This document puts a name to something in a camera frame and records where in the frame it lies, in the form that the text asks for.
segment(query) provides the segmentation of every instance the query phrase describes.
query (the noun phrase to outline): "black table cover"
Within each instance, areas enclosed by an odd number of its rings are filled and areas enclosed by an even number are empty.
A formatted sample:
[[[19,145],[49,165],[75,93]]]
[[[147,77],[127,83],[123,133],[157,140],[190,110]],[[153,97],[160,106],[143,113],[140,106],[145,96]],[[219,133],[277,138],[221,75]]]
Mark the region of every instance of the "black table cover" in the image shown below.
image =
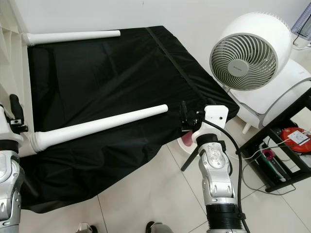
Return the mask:
[[[90,199],[150,161],[163,144],[182,135],[182,100],[196,110],[212,98],[229,108],[228,120],[239,109],[162,26],[125,29],[114,38],[37,45],[28,48],[28,56],[35,131],[169,107],[167,113],[22,158],[22,207],[37,213]]]

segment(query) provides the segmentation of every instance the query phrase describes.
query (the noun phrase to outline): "white label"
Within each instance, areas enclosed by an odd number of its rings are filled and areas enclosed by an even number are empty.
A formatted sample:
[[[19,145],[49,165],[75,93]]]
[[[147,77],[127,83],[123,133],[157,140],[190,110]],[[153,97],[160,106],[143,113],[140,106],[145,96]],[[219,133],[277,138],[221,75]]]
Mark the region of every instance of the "white label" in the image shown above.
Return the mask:
[[[305,136],[302,132],[296,130],[295,132],[288,135],[288,137],[293,140],[295,143],[299,144],[300,146],[308,142],[310,139]]]

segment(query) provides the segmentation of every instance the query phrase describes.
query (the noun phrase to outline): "black tripod leg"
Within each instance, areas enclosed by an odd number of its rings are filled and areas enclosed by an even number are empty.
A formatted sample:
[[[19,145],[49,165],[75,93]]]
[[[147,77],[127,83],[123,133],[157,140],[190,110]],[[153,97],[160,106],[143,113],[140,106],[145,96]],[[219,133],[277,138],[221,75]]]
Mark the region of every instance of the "black tripod leg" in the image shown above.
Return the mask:
[[[199,147],[196,147],[194,149],[194,151],[192,152],[192,154],[187,159],[187,161],[181,167],[181,171],[185,171],[187,169],[187,167],[192,163],[192,161],[195,159],[195,157],[198,155],[198,153],[199,153]]]

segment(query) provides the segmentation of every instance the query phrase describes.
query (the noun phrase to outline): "appliance vent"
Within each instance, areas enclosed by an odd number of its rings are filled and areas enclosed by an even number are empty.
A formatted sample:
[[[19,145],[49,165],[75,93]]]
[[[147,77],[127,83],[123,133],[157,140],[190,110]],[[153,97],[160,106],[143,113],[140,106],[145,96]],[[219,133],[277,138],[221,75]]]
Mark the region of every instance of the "appliance vent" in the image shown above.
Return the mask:
[[[218,42],[211,54],[211,69],[222,84],[236,90],[254,90],[276,72],[274,51],[251,35],[234,35]]]
[[[292,33],[290,27],[287,25],[287,23],[286,23],[280,16],[271,14],[271,13],[269,13],[269,12],[254,12],[254,14],[264,14],[264,15],[272,16],[272,17],[278,19],[279,21],[281,21],[281,22],[287,27],[288,31],[289,31],[290,33]]]

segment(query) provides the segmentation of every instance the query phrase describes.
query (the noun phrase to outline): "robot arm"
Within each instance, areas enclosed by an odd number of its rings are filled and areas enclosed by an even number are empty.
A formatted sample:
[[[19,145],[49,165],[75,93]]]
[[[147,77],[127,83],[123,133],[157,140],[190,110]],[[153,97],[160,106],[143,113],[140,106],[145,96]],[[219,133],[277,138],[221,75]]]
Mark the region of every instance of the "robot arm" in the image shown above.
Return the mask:
[[[13,95],[11,97],[12,112],[17,113],[15,116],[19,115],[21,106],[18,98]],[[23,142],[19,133],[26,129],[23,119],[19,117],[10,120],[0,103],[0,233],[18,233],[20,187],[24,180],[24,171],[18,164],[18,148]]]
[[[183,128],[193,131],[192,140],[197,143],[200,155],[199,168],[203,180],[204,202],[209,223],[208,233],[246,233],[234,188],[229,176],[230,162],[223,152],[223,143],[218,141],[220,131],[203,121],[220,128],[225,127],[228,108],[223,105],[208,105],[202,112],[187,113],[185,103],[181,106]]]

